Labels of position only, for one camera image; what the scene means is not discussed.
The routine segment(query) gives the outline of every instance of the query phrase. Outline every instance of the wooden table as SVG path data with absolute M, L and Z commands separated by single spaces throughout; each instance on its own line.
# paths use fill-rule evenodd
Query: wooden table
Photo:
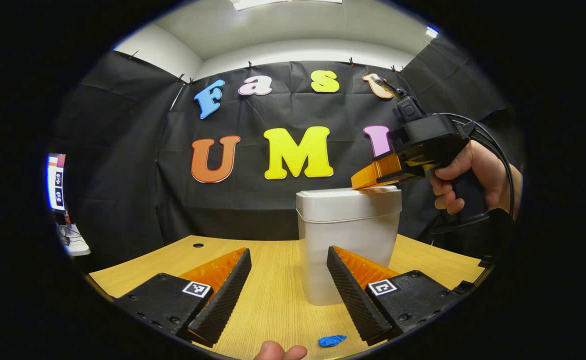
M 204 244 L 195 248 L 193 244 Z M 235 310 L 213 347 L 216 353 L 252 360 L 264 340 L 287 350 L 302 345 L 305 360 L 324 360 L 360 353 L 369 348 L 360 340 L 343 303 L 315 306 L 302 287 L 299 241 L 249 241 L 188 236 L 136 259 L 90 274 L 111 296 L 120 297 L 159 272 L 179 276 L 239 248 L 251 249 L 252 270 Z M 479 260 L 429 246 L 398 235 L 389 268 L 402 274 L 419 270 L 449 289 L 460 281 L 475 281 Z M 261 294 L 247 296 L 247 293 Z M 331 348 L 318 339 L 346 335 Z

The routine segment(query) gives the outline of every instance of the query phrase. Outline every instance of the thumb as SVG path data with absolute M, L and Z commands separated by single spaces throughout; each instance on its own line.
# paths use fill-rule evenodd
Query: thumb
M 253 360 L 283 360 L 284 349 L 275 341 L 264 341 Z
M 472 141 L 469 141 L 447 167 L 435 170 L 435 176 L 442 180 L 453 180 L 469 171 L 473 165 L 474 157 L 471 144 Z

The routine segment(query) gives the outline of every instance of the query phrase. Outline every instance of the blue letter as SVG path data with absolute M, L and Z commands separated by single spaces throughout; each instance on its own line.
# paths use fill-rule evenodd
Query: blue letter
M 194 99 L 199 102 L 199 107 L 202 109 L 202 113 L 199 114 L 200 119 L 210 116 L 212 112 L 220 107 L 220 103 L 213 101 L 213 99 L 220 100 L 222 98 L 222 91 L 220 90 L 222 85 L 224 85 L 224 80 L 218 79 L 195 95 Z

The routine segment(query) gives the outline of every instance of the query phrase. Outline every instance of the hand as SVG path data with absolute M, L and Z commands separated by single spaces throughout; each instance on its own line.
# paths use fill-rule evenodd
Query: hand
M 307 348 L 296 345 L 284 352 L 275 341 L 264 341 L 259 353 L 253 360 L 300 360 L 307 355 Z
M 515 194 L 514 218 L 520 209 L 522 197 L 522 174 L 511 164 L 510 171 L 513 176 L 513 189 Z M 499 158 L 479 142 L 471 140 L 445 168 L 439 168 L 430 175 L 430 184 L 433 192 L 439 198 L 435 199 L 435 207 L 455 215 L 464 208 L 464 199 L 456 198 L 453 191 L 453 180 L 472 169 L 473 173 L 484 188 L 486 206 L 489 210 L 500 208 L 509 212 L 511 204 L 511 191 L 506 169 Z

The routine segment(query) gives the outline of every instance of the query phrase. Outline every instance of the blue crumpled item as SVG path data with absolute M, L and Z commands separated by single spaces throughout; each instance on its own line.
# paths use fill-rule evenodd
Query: blue crumpled item
M 322 337 L 317 342 L 320 344 L 321 347 L 334 347 L 341 343 L 343 340 L 346 340 L 345 335 L 335 335 L 335 336 L 327 336 Z

